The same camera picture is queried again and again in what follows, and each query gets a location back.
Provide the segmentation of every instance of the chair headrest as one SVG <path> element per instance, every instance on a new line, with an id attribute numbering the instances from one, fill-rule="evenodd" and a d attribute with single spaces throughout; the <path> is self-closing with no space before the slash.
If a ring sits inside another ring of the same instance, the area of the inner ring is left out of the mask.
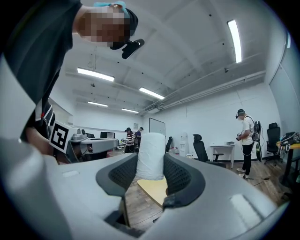
<path id="1" fill-rule="evenodd" d="M 202 140 L 202 137 L 200 134 L 193 134 L 193 136 L 194 136 L 194 142 L 198 142 L 198 141 Z"/>
<path id="2" fill-rule="evenodd" d="M 275 122 L 269 124 L 269 128 L 277 128 L 277 127 L 278 127 L 278 125 Z"/>

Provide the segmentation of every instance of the whiteboard frame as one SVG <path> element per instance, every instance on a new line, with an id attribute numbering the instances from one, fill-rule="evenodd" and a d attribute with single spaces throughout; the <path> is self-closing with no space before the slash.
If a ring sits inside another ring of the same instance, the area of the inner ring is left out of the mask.
<path id="1" fill-rule="evenodd" d="M 155 121 L 158 121 L 158 120 L 156 120 L 156 119 L 154 119 L 154 118 L 149 118 L 149 132 L 151 132 L 151 129 L 150 129 L 150 119 L 153 119 L 153 120 L 155 120 Z"/>

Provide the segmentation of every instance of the person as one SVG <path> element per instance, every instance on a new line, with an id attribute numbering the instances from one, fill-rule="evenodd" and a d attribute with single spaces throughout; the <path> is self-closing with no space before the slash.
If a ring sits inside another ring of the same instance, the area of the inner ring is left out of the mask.
<path id="1" fill-rule="evenodd" d="M 243 167 L 238 168 L 237 171 L 242 172 L 239 174 L 240 177 L 248 178 L 251 168 L 252 148 L 254 144 L 252 139 L 254 133 L 254 121 L 243 109 L 238 110 L 237 119 L 243 121 L 242 132 L 241 135 L 237 137 L 237 140 L 242 141 L 242 151 L 244 155 Z"/>
<path id="2" fill-rule="evenodd" d="M 126 136 L 126 147 L 124 153 L 130 153 L 135 151 L 135 134 L 131 131 L 131 128 L 125 130 L 127 132 Z"/>
<path id="3" fill-rule="evenodd" d="M 135 133 L 135 136 L 137 138 L 137 145 L 139 146 L 140 148 L 140 145 L 141 145 L 141 139 L 142 139 L 142 135 L 141 135 L 141 132 L 144 130 L 144 128 L 140 127 L 139 130 L 137 130 L 137 132 Z"/>
<path id="4" fill-rule="evenodd" d="M 19 22 L 11 32 L 4 56 L 18 82 L 37 106 L 21 140 L 31 143 L 42 154 L 49 154 L 53 149 L 44 144 L 47 139 L 32 128 L 39 129 L 42 123 L 65 54 L 73 47 L 72 34 L 119 49 L 134 34 L 138 19 L 122 1 L 96 2 L 93 7 L 88 7 L 80 0 L 37 0 L 18 19 L 26 20 L 26 24 Z"/>

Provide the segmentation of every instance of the black pants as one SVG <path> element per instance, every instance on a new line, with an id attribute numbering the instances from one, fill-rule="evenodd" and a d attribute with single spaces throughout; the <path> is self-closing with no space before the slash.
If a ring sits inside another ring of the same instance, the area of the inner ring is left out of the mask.
<path id="1" fill-rule="evenodd" d="M 135 152 L 135 146 L 134 145 L 132 145 L 132 146 L 126 145 L 124 153 L 131 153 L 131 152 Z"/>
<path id="2" fill-rule="evenodd" d="M 252 147 L 253 147 L 253 144 L 243 145 L 244 164 L 243 164 L 242 169 L 246 170 L 246 172 L 245 172 L 246 175 L 249 175 L 249 173 L 250 173 Z"/>

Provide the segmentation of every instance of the white table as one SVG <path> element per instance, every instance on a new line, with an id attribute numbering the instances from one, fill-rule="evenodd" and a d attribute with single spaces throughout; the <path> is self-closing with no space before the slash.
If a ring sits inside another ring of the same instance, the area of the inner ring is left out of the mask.
<path id="1" fill-rule="evenodd" d="M 211 149 L 211 156 L 210 156 L 210 161 L 212 162 L 214 160 L 214 153 L 215 153 L 215 148 L 230 148 L 231 149 L 231 154 L 230 154 L 230 161 L 231 161 L 231 168 L 233 168 L 233 162 L 234 162 L 234 144 L 227 145 L 227 144 L 218 144 L 218 143 L 212 143 L 210 145 Z"/>

